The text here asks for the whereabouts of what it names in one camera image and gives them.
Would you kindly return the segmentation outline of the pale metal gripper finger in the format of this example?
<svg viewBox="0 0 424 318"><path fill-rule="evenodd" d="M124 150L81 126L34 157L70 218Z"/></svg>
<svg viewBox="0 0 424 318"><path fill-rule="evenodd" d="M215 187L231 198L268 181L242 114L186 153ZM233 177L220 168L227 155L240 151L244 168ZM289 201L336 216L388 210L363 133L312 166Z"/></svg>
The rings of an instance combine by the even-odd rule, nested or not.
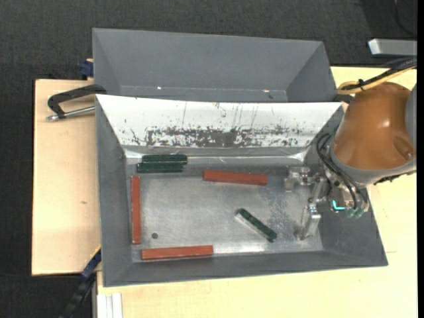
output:
<svg viewBox="0 0 424 318"><path fill-rule="evenodd" d="M287 178L284 179L284 189L293 191L296 186L310 186L313 178L310 175L311 168L307 166L293 166L288 168Z"/></svg>
<svg viewBox="0 0 424 318"><path fill-rule="evenodd" d="M314 237L318 231L321 214L317 206L313 204L306 205L303 208L300 225L295 229L294 235L297 240L305 240Z"/></svg>

